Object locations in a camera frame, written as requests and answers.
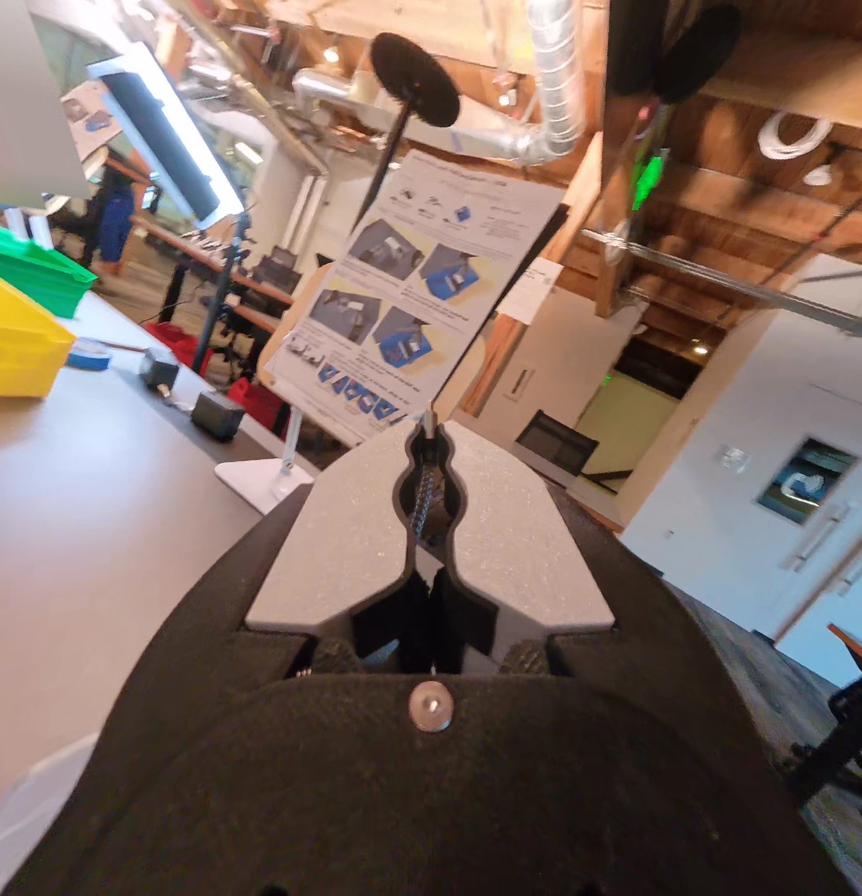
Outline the red storage crate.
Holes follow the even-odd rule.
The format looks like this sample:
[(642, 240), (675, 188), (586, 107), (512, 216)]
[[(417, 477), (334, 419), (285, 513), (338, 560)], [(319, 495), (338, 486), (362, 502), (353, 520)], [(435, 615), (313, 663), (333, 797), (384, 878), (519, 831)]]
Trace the red storage crate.
[(143, 329), (167, 347), (181, 364), (193, 368), (191, 365), (198, 347), (195, 336), (172, 322), (145, 322)]
[(241, 377), (229, 388), (227, 397), (275, 436), (287, 438), (291, 409), (274, 392), (255, 380)]

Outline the green plastic bin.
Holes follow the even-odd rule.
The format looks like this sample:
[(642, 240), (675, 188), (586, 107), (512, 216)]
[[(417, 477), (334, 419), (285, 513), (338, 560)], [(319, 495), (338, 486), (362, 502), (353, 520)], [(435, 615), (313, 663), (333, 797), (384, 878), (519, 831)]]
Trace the green plastic bin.
[(97, 276), (61, 252), (0, 227), (0, 278), (52, 315), (73, 319)]

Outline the green lit sign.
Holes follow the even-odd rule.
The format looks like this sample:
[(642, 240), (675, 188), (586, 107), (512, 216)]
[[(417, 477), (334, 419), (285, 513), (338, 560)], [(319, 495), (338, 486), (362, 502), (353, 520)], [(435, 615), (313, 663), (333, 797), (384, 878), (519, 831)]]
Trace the green lit sign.
[(633, 188), (631, 211), (633, 213), (640, 210), (660, 184), (668, 158), (669, 150), (662, 150), (651, 155), (647, 160), (635, 164), (631, 178)]

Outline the yellow plastic bin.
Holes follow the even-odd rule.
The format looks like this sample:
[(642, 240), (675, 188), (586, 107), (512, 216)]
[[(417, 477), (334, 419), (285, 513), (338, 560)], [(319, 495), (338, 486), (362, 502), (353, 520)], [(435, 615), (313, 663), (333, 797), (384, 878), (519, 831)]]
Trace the yellow plastic bin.
[(0, 278), (0, 398), (46, 398), (75, 340), (50, 312)]

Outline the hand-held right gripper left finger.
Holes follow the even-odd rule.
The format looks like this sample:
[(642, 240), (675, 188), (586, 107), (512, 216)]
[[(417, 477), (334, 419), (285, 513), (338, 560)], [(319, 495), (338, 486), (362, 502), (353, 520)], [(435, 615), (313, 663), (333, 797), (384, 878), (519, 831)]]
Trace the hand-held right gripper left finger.
[(256, 631), (347, 635), (357, 611), (414, 570), (400, 488), (423, 432), (403, 420), (338, 458), (315, 480), (245, 618)]

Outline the black office chair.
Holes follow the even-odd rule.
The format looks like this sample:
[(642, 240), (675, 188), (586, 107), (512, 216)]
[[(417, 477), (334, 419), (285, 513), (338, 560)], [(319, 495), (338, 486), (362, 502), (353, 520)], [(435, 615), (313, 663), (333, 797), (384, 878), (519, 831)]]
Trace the black office chair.
[(836, 722), (829, 734), (818, 745), (791, 746), (785, 785), (799, 808), (827, 787), (862, 801), (862, 677), (834, 693), (828, 709)]

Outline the wooden edged desk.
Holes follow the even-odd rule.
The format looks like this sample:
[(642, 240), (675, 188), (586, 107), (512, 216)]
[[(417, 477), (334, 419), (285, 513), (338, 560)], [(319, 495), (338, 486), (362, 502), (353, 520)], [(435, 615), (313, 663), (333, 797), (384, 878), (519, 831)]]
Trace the wooden edged desk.
[(266, 319), (279, 320), (285, 310), (291, 307), (291, 296), (279, 287), (258, 282), (246, 272), (238, 257), (228, 277), (224, 278), (224, 269), (231, 257), (231, 247), (216, 245), (213, 249), (204, 248), (196, 241), (163, 228), (147, 216), (134, 215), (131, 222), (133, 230), (144, 232), (144, 240), (148, 245), (175, 261), (163, 305), (155, 317), (157, 322), (170, 323), (173, 320), (175, 311), (182, 305), (182, 289), (189, 274), (211, 289), (210, 294), (203, 297), (207, 310), (212, 307), (219, 288), (224, 287), (217, 321), (224, 320), (228, 313), (246, 319), (246, 315), (237, 311), (239, 307), (250, 308), (255, 315), (260, 314)]

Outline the framed wall picture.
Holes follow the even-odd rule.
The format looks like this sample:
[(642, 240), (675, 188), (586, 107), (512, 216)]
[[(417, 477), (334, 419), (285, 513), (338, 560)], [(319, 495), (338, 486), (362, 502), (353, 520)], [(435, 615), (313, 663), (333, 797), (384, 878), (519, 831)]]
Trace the framed wall picture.
[(861, 460), (857, 454), (807, 435), (753, 502), (803, 527)]

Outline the small black box device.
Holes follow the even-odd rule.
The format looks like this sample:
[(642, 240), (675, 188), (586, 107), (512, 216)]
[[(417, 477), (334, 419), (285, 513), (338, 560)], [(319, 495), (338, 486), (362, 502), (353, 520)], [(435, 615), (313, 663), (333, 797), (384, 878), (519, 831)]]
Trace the small black box device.
[(223, 392), (201, 392), (190, 411), (190, 422), (218, 442), (232, 442), (246, 409)]
[(180, 363), (175, 354), (165, 345), (148, 348), (139, 370), (139, 378), (150, 391), (167, 397), (175, 385)]

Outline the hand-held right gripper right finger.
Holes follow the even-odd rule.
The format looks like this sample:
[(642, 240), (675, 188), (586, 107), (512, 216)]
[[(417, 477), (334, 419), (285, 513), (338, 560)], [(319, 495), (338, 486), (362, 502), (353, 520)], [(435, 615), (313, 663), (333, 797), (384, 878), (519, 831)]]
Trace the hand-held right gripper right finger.
[(545, 480), (457, 422), (439, 437), (454, 515), (444, 605), (459, 638), (611, 630), (614, 613)]

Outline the black disc topped pole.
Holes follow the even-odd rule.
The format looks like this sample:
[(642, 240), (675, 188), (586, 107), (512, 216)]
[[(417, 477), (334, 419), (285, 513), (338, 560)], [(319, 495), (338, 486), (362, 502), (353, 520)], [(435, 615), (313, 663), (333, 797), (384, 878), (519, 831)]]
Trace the black disc topped pole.
[(459, 117), (460, 98), (455, 83), (440, 63), (413, 41), (382, 32), (371, 42), (370, 60), (381, 86), (400, 104), (399, 114), (384, 144), (380, 161), (355, 222), (357, 229), (380, 191), (406, 126), (414, 116), (426, 125), (447, 128)]

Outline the blue tape roll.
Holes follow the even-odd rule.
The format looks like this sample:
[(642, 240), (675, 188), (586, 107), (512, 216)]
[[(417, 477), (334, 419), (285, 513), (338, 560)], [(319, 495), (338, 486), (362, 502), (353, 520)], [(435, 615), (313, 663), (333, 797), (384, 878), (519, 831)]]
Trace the blue tape roll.
[(112, 350), (104, 343), (85, 338), (77, 338), (70, 346), (64, 365), (89, 371), (106, 371), (112, 362)]

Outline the white paper note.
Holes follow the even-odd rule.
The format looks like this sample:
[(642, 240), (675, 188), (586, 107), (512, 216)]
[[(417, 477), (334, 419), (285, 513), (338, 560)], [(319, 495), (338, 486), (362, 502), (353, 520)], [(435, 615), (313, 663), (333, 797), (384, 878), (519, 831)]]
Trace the white paper note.
[(530, 326), (563, 270), (563, 265), (546, 258), (536, 258), (500, 302), (497, 311), (519, 323)]

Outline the silver air duct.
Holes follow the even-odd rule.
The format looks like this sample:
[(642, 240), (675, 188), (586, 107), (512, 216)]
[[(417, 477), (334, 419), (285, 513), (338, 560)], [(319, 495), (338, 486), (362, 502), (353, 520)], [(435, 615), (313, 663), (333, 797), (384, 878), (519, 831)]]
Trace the silver air duct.
[[(586, 124), (582, 29), (576, 5), (526, 2), (526, 11), (540, 121), (520, 122), (487, 106), (474, 109), (470, 99), (459, 94), (459, 117), (452, 126), (432, 127), (414, 116), (404, 132), (408, 140), (455, 155), (523, 167), (548, 164), (574, 151)], [(293, 78), (294, 95), (303, 109), (313, 102), (327, 102), (347, 109), (367, 127), (392, 128), (400, 104), (371, 68), (371, 73), (354, 73), (349, 81), (318, 68), (303, 68)]]

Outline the led light panel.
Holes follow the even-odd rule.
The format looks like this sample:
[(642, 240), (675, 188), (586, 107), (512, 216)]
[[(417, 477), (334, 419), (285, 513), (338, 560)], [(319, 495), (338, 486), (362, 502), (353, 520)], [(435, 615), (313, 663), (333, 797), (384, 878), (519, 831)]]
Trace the led light panel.
[(131, 44), (120, 56), (90, 63), (87, 72), (103, 87), (105, 106), (178, 210), (201, 232), (224, 218), (235, 221), (192, 356), (192, 369), (200, 373), (250, 226), (249, 213), (240, 191), (144, 43)]

